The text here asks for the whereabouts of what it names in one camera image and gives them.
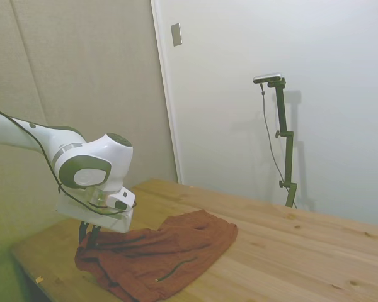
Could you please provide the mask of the white gripper body block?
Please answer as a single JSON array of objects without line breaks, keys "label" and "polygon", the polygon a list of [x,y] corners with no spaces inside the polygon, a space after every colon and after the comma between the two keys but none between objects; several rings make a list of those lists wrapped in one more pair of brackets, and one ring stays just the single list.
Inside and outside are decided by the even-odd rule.
[{"label": "white gripper body block", "polygon": [[92,225],[107,228],[120,233],[129,231],[133,218],[133,210],[117,215],[99,215],[85,208],[78,202],[72,200],[64,193],[60,194],[60,199],[56,211],[70,218],[84,221]]}]

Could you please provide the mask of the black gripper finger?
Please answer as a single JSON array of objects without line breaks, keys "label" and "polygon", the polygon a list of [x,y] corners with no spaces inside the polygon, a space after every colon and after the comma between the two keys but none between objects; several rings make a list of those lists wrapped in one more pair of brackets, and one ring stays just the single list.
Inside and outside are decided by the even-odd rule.
[{"label": "black gripper finger", "polygon": [[100,226],[93,225],[91,229],[91,236],[89,238],[89,247],[95,246],[100,230],[101,230]]},{"label": "black gripper finger", "polygon": [[85,222],[85,221],[82,221],[80,223],[80,226],[79,226],[79,230],[78,230],[78,240],[79,240],[79,244],[82,243],[82,241],[84,240],[86,234],[87,234],[87,228],[89,226],[89,223]]}]

